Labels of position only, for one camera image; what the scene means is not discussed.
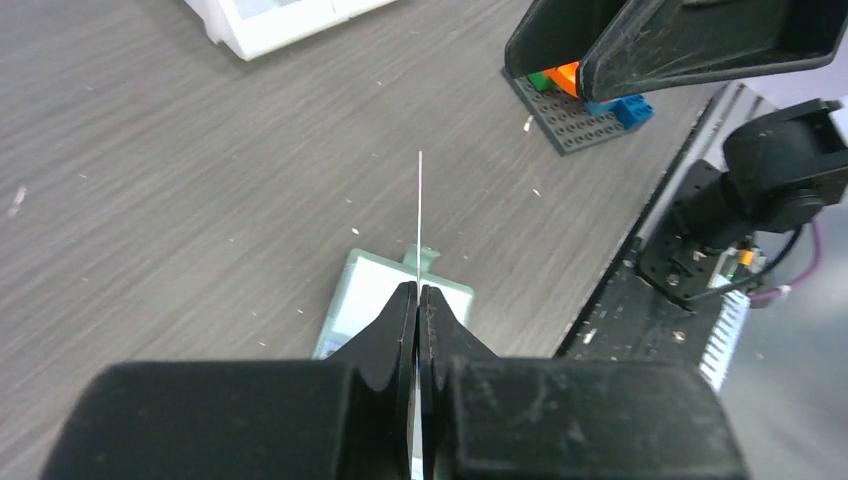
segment gray wood tabletop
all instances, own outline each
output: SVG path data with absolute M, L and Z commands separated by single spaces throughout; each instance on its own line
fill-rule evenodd
M 434 273 L 550 355 L 713 89 L 561 158 L 498 73 L 528 4 L 400 0 L 244 63 L 177 0 L 5 2 L 0 478 L 110 363 L 308 356 L 350 249 L 414 241 L 418 150 Z

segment gray lego baseplate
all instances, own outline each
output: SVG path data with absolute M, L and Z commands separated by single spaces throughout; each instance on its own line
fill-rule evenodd
M 559 88 L 537 92 L 526 78 L 513 79 L 505 71 L 501 73 L 560 155 L 631 133 L 613 112 L 593 116 L 580 100 Z

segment white plastic box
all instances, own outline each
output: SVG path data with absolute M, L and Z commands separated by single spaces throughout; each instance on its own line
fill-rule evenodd
M 326 30 L 397 0 L 186 0 L 214 43 L 243 60 Z

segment white speck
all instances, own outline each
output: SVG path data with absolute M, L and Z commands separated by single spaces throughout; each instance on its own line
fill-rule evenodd
M 21 207 L 24 197 L 26 197 L 26 187 L 21 185 L 18 187 L 18 193 L 15 194 L 15 199 L 12 200 L 12 208 L 9 209 L 10 217 L 14 217 L 18 213 L 18 209 Z
M 583 345 L 589 345 L 589 343 L 592 341 L 592 339 L 595 338 L 596 333 L 598 333 L 597 328 L 593 328 L 592 331 L 587 333 L 586 336 L 583 337 Z

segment black cable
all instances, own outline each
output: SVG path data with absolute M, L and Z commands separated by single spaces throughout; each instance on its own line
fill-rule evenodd
M 780 265 L 780 263 L 783 260 L 786 259 L 786 257 L 789 255 L 789 253 L 792 252 L 792 249 L 795 248 L 795 245 L 798 243 L 798 240 L 801 238 L 802 233 L 804 233 L 804 226 L 803 225 L 796 228 L 793 231 L 792 237 L 789 239 L 788 242 L 786 242 L 786 245 L 783 246 L 783 249 L 780 251 L 780 253 L 778 253 L 777 256 L 774 257 L 774 260 L 769 262 L 765 267 L 763 267 L 762 270 L 755 273 L 754 275 L 752 275 L 748 278 L 739 280 L 737 282 L 730 283 L 730 284 L 725 285 L 723 287 L 713 288 L 713 289 L 707 290 L 704 293 L 699 293 L 698 295 L 686 298 L 686 299 L 684 299 L 684 302 L 686 302 L 687 304 L 693 303 L 693 302 L 699 302 L 699 301 L 702 301 L 702 300 L 705 300 L 705 299 L 708 299 L 708 298 L 713 298 L 713 297 L 717 297 L 717 296 L 720 296 L 720 295 L 724 295 L 725 293 L 729 293 L 729 292 L 732 292 L 734 290 L 739 290 L 739 289 L 745 288 L 747 286 L 750 286 L 754 283 L 759 282 L 763 277 L 765 277 L 766 275 L 771 273 L 775 268 L 777 268 L 778 265 Z

